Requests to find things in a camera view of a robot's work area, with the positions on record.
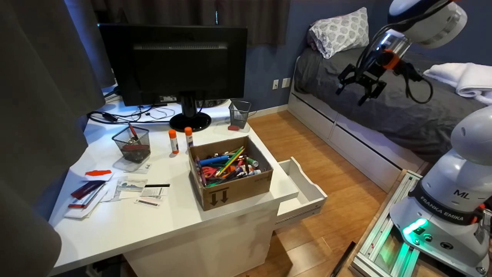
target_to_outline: electrical outlet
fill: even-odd
[[[289,87],[291,86],[291,78],[286,76],[286,78],[282,78],[282,87]]]
[[[272,89],[279,89],[279,78],[272,81]]]

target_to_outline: pencil cup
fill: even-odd
[[[249,110],[251,110],[251,102],[248,99],[232,98],[229,104],[231,126],[245,127]]]
[[[142,162],[151,153],[149,130],[143,127],[125,127],[113,139],[120,147],[123,158],[133,162]]]

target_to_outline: monitor stand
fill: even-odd
[[[212,118],[197,110],[196,92],[186,90],[180,92],[182,96],[182,113],[177,113],[171,118],[169,126],[179,132],[183,132],[186,126],[191,126],[194,132],[208,127],[212,122]]]

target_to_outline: gray wall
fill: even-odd
[[[369,27],[374,33],[386,22],[391,0],[291,0],[286,44],[259,45],[248,50],[245,98],[252,101],[252,109],[266,109],[288,102],[288,89],[272,90],[272,79],[291,76],[296,56],[306,42],[309,24],[319,18],[348,13],[360,5],[369,9]],[[469,13],[465,30],[440,49],[419,49],[426,55],[448,61],[475,61],[492,64],[492,1],[460,0]]]

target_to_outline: green light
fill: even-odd
[[[408,236],[411,232],[414,232],[415,229],[422,227],[423,224],[426,224],[428,219],[426,218],[419,218],[417,221],[414,221],[412,224],[409,224],[408,227],[403,229],[403,233]]]

